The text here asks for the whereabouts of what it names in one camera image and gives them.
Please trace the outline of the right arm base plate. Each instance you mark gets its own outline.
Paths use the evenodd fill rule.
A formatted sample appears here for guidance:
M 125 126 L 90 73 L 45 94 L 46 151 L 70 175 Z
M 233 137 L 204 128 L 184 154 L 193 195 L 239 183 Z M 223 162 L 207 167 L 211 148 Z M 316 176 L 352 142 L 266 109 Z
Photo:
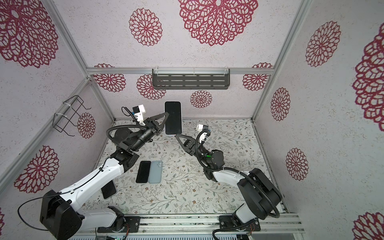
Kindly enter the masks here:
M 220 229 L 232 229 L 232 231 L 259 232 L 261 230 L 258 218 L 251 219 L 246 225 L 234 216 L 221 215 L 219 224 Z

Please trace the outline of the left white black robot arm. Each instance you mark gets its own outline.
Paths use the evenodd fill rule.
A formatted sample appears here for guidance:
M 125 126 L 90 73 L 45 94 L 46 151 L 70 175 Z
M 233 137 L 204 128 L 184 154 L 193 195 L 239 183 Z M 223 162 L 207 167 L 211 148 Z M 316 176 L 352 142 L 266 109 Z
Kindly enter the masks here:
M 124 214 L 116 207 L 84 211 L 82 206 L 97 191 L 127 172 L 136 163 L 137 151 L 164 129 L 169 113 L 144 120 L 143 125 L 120 125 L 106 131 L 117 147 L 105 163 L 87 176 L 62 189 L 50 190 L 42 201 L 40 222 L 57 239 L 68 240 L 78 231 L 107 228 L 120 232 L 125 228 Z

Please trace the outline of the light blue phone case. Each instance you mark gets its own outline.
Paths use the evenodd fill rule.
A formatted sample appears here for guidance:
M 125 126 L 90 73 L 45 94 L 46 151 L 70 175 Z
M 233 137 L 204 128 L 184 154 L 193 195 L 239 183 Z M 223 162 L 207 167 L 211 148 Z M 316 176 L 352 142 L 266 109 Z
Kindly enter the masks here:
M 160 184 L 162 180 L 163 173 L 163 162 L 162 161 L 153 161 L 150 167 L 150 174 L 148 178 L 149 184 Z

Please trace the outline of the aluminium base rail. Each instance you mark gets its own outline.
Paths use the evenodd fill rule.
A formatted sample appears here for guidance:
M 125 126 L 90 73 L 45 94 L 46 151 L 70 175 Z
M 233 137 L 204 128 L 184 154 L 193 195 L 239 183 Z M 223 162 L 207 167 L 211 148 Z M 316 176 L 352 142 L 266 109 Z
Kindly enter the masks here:
M 219 216 L 231 214 L 164 214 L 164 215 L 125 215 L 141 217 L 137 233 L 132 235 L 168 234 L 211 234 L 220 229 Z M 279 218 L 267 217 L 259 220 L 259 232 L 235 231 L 236 234 L 304 234 L 305 229 L 298 214 L 283 213 Z

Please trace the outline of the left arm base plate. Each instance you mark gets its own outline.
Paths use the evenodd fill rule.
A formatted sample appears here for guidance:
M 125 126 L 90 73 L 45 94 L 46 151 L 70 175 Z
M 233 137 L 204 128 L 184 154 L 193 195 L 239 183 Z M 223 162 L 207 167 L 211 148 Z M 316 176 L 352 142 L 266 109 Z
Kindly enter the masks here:
M 97 228 L 97 233 L 137 233 L 141 217 L 117 217 L 110 227 Z

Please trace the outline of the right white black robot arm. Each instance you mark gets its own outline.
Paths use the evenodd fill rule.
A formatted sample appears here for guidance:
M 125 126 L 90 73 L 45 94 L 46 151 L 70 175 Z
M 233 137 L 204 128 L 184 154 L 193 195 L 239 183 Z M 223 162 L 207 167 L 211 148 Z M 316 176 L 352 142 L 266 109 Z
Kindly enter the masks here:
M 245 203 L 233 213 L 233 223 L 240 225 L 253 219 L 279 218 L 278 204 L 282 195 L 277 187 L 258 168 L 240 171 L 227 167 L 223 151 L 205 148 L 205 140 L 201 137 L 209 135 L 203 131 L 194 139 L 178 134 L 176 139 L 186 153 L 197 158 L 208 180 L 236 187 L 240 191 Z

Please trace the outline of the dark grey wall shelf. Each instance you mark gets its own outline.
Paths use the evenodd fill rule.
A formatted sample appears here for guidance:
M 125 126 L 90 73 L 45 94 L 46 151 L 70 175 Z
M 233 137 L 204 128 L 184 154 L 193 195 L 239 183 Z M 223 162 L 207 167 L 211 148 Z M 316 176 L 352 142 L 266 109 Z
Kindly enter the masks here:
M 156 90 L 227 90 L 230 70 L 152 69 L 152 84 Z

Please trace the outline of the bare black phone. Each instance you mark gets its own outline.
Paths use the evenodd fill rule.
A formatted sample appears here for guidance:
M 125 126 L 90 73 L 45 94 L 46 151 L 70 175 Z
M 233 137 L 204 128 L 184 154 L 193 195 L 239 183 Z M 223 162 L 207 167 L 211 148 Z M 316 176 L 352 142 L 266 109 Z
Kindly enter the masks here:
M 138 169 L 138 174 L 136 177 L 137 184 L 145 184 L 148 182 L 150 169 L 151 169 L 151 161 L 141 161 Z

